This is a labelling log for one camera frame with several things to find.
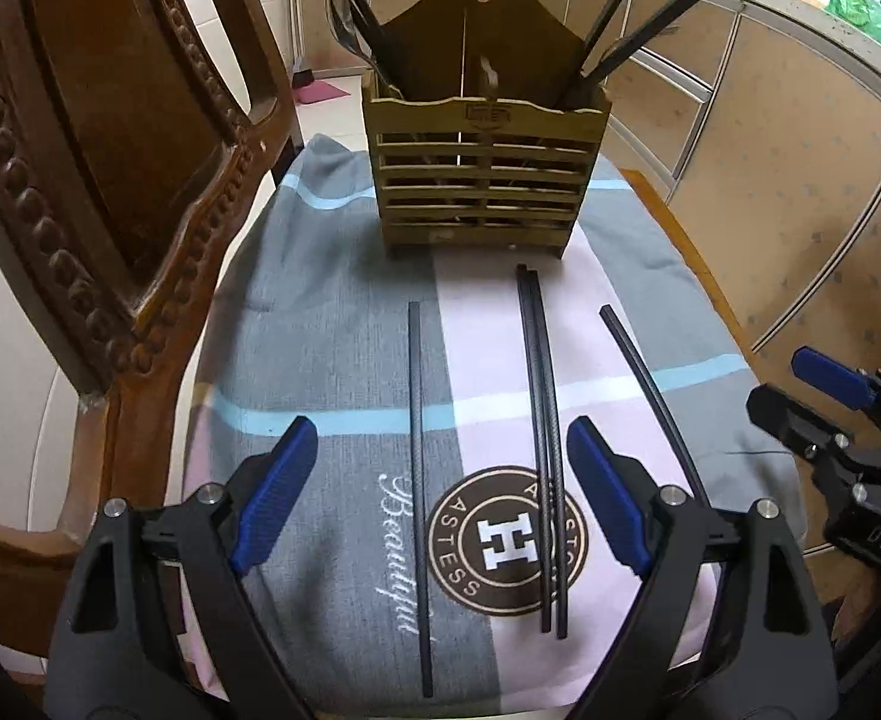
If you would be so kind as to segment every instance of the metal spoon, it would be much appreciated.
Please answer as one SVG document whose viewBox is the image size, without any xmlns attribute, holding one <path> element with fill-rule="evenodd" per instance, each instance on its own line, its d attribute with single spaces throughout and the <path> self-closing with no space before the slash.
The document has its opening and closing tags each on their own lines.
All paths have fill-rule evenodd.
<svg viewBox="0 0 881 720">
<path fill-rule="evenodd" d="M 354 23 L 354 17 L 350 12 L 350 0 L 324 0 L 324 10 L 327 15 L 327 25 L 330 26 L 330 30 L 334 33 L 334 39 L 337 40 L 338 44 L 362 60 L 365 65 L 372 68 L 386 87 L 391 86 L 391 82 L 389 82 L 383 68 L 380 67 L 370 52 L 365 51 L 364 46 L 361 44 L 360 36 L 357 34 L 357 25 Z"/>
</svg>

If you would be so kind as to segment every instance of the printed logo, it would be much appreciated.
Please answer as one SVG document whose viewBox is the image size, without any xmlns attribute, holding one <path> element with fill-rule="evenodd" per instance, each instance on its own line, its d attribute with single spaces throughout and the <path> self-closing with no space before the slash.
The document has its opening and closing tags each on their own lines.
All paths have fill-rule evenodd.
<svg viewBox="0 0 881 720">
<path fill-rule="evenodd" d="M 564 562 L 569 584 L 574 584 L 588 556 L 588 528 L 570 495 L 564 523 Z M 540 608 L 534 471 L 497 466 L 462 479 L 434 506 L 427 542 L 434 579 L 459 604 L 493 616 Z"/>
<path fill-rule="evenodd" d="M 511 109 L 497 103 L 466 103 L 463 111 L 468 122 L 481 130 L 495 130 L 511 122 Z"/>
</svg>

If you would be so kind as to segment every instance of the pink mat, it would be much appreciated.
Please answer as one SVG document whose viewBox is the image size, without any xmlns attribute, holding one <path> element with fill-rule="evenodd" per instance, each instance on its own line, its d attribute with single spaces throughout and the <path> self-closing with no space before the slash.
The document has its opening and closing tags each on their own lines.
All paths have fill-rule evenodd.
<svg viewBox="0 0 881 720">
<path fill-rule="evenodd" d="M 350 93 L 338 89 L 326 81 L 313 81 L 307 86 L 293 90 L 293 96 L 301 105 L 310 105 L 311 103 L 323 103 L 324 100 L 350 97 Z"/>
</svg>

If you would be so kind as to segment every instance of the blue clamp pad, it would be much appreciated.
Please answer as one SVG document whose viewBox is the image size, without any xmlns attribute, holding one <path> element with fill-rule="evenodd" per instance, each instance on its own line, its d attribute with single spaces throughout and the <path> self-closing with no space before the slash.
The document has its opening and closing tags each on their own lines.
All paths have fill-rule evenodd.
<svg viewBox="0 0 881 720">
<path fill-rule="evenodd" d="M 654 556 L 645 538 L 645 509 L 615 464 L 636 464 L 650 482 L 642 483 L 648 493 L 657 492 L 654 481 L 636 460 L 615 455 L 586 416 L 579 416 L 567 429 L 567 460 L 617 562 L 646 578 Z"/>
<path fill-rule="evenodd" d="M 271 555 L 316 461 L 317 427 L 299 416 L 271 450 L 269 470 L 241 512 L 230 555 L 237 574 L 244 576 Z"/>
<path fill-rule="evenodd" d="M 810 346 L 802 346 L 794 352 L 791 370 L 799 380 L 856 412 L 871 408 L 877 399 L 866 376 L 831 360 Z"/>
</svg>

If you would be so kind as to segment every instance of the pink fabric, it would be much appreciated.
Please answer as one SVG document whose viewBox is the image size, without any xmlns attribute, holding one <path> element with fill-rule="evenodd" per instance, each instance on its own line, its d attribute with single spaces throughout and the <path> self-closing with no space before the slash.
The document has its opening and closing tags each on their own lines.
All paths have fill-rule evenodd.
<svg viewBox="0 0 881 720">
<path fill-rule="evenodd" d="M 437 248 L 437 297 L 455 403 L 527 389 L 518 262 L 540 276 L 557 386 L 631 376 L 598 311 L 610 303 L 629 331 L 630 324 L 579 227 L 562 261 L 546 254 Z M 675 484 L 687 490 L 684 471 L 643 398 L 562 408 L 562 436 L 580 415 L 594 421 L 616 452 L 643 461 L 658 485 Z M 465 475 L 504 464 L 535 467 L 530 416 L 473 424 L 458 420 L 458 441 Z M 536 614 L 487 618 L 497 656 L 501 712 L 576 702 L 610 649 L 640 586 L 631 570 L 610 554 L 567 461 L 564 483 L 585 513 L 590 545 L 583 571 L 569 591 L 570 635 L 566 640 L 543 635 Z M 715 594 L 713 573 L 705 566 L 675 664 L 700 650 Z M 545 671 L 543 664 L 551 668 Z"/>
<path fill-rule="evenodd" d="M 197 406 L 193 410 L 192 420 L 194 428 L 189 435 L 187 457 L 184 460 L 184 498 L 194 494 L 194 490 L 200 485 L 214 478 L 213 464 L 211 463 L 210 447 L 210 420 L 216 419 L 215 413 L 207 406 Z M 207 645 L 204 643 L 200 626 L 197 622 L 197 614 L 194 614 L 194 605 L 187 591 L 187 583 L 180 575 L 180 595 L 184 607 L 184 637 L 186 645 L 184 652 L 188 661 L 194 664 L 197 670 L 197 678 L 203 689 L 220 698 L 226 699 L 227 694 L 223 691 L 221 680 L 214 671 Z"/>
</svg>

